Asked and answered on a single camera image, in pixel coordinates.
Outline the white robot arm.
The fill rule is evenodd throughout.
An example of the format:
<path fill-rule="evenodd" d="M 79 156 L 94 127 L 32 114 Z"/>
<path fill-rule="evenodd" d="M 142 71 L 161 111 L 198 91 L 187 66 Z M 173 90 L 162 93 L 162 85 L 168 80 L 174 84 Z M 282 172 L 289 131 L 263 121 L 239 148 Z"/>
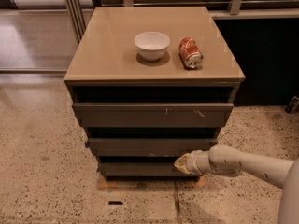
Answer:
<path fill-rule="evenodd" d="M 299 160 L 261 156 L 217 144 L 209 151 L 195 150 L 182 155 L 174 166 L 187 175 L 238 176 L 246 172 L 258 177 L 282 189 L 278 224 L 299 222 Z"/>

